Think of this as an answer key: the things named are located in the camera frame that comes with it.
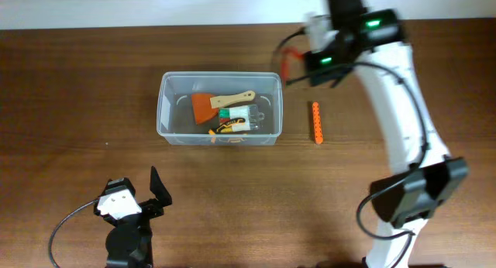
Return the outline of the red handled cutting pliers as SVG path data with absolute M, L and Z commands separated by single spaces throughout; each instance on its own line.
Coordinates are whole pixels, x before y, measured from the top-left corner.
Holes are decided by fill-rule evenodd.
M 290 75 L 290 60 L 292 59 L 302 62 L 304 60 L 304 55 L 295 47 L 285 47 L 281 51 L 281 79 L 285 85 L 288 84 Z

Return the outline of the clear plastic container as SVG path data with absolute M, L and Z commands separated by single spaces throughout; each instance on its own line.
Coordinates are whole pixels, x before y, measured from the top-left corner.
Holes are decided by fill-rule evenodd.
M 275 73 L 175 71 L 162 77 L 157 132 L 171 145 L 272 146 L 282 124 Z

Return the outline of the orange scraper wooden handle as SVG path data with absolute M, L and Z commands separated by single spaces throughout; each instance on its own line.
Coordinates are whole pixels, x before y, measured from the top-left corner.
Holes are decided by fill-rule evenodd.
M 201 125 L 213 119 L 218 114 L 220 108 L 240 102 L 252 101 L 255 96 L 256 93 L 254 91 L 245 91 L 232 95 L 195 93 L 191 96 L 195 124 Z

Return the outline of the orange black long-nose pliers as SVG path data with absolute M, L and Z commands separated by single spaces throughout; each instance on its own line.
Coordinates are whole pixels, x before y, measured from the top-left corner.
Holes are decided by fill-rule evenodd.
M 245 118 L 234 118 L 220 124 L 218 127 L 210 129 L 209 135 L 212 135 L 211 144 L 215 144 L 217 134 L 227 134 L 232 132 L 245 132 L 250 130 L 250 124 Z

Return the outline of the orange perforated bar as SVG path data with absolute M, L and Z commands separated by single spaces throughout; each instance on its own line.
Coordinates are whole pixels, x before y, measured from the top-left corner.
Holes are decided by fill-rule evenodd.
M 312 103 L 312 121 L 314 140 L 316 144 L 320 145 L 323 143 L 323 134 L 319 103 L 317 101 Z

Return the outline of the clear case coloured bits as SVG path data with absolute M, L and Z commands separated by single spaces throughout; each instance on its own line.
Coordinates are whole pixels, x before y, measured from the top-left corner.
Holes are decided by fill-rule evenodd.
M 242 105 L 219 110 L 220 133 L 255 131 L 264 120 L 257 105 Z

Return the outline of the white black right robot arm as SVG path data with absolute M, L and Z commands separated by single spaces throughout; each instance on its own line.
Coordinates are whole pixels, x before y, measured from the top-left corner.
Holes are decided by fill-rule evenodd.
M 311 49 L 304 55 L 312 86 L 360 79 L 387 148 L 391 176 L 374 181 L 364 204 L 377 217 L 365 267 L 406 267 L 413 245 L 436 209 L 468 175 L 429 115 L 419 88 L 412 46 L 392 9 L 372 12 L 362 0 L 327 0 L 329 12 L 305 24 Z

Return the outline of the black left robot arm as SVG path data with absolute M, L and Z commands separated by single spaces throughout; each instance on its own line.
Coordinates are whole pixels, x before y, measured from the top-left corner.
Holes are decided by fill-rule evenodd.
M 153 232 L 150 221 L 164 214 L 172 197 L 155 167 L 150 168 L 153 198 L 138 203 L 127 177 L 109 180 L 98 197 L 94 214 L 113 226 L 105 240 L 107 267 L 153 267 Z

